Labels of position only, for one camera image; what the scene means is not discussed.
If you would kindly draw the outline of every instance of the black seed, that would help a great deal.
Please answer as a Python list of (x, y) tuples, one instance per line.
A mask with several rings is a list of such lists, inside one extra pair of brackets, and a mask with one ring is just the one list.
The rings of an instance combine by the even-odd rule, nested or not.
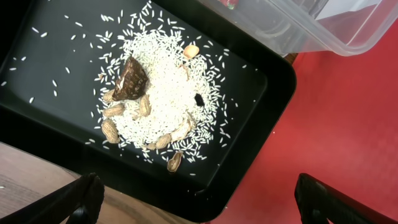
[(198, 93), (195, 95), (195, 100), (196, 100), (198, 106), (204, 106), (205, 105), (205, 102), (203, 102), (203, 98)]

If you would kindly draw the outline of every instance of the brown cone-shaped object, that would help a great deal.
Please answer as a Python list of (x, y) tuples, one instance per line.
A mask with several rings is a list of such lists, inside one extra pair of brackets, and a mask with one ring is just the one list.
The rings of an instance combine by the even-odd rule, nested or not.
[(145, 94), (148, 77), (138, 61), (129, 57), (120, 79), (116, 81), (113, 99), (136, 100)]

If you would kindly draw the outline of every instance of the wood grain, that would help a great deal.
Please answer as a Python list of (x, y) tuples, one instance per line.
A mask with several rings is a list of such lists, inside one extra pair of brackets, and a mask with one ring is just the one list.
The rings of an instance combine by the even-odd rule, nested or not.
[[(79, 175), (0, 143), (0, 218), (69, 184)], [(192, 223), (105, 188), (98, 223)]]

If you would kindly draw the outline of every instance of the pile of rice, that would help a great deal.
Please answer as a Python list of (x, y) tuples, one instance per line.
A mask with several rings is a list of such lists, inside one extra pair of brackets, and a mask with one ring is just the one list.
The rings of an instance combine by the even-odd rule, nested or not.
[[(143, 148), (145, 158), (149, 157), (146, 144), (155, 143), (161, 136), (175, 131), (188, 114), (197, 122), (197, 127), (189, 132), (185, 140), (169, 144), (169, 149), (189, 150), (191, 152), (188, 154), (192, 157), (199, 157), (200, 144), (208, 144), (214, 138), (211, 131), (214, 131), (213, 126), (216, 124), (220, 86), (213, 81), (215, 72), (206, 73), (204, 56), (197, 55), (191, 60), (183, 56), (179, 44), (181, 39), (180, 32), (167, 36), (153, 30), (149, 34), (134, 33), (134, 40), (123, 40), (123, 60), (133, 56), (149, 78), (146, 94), (149, 95), (152, 110), (149, 116), (133, 120), (139, 114), (139, 99), (124, 100), (124, 114), (110, 119), (122, 136), (120, 145), (124, 147), (133, 143), (135, 147)], [(181, 65), (188, 68), (189, 78)], [(197, 106), (196, 94), (201, 95), (204, 106)]]

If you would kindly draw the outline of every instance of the red surface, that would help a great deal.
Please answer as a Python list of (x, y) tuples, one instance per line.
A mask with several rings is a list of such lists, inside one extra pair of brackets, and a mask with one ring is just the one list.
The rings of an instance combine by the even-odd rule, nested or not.
[(290, 105), (211, 223), (301, 223), (301, 172), (398, 220), (397, 40), (398, 22), (362, 55), (300, 54)]

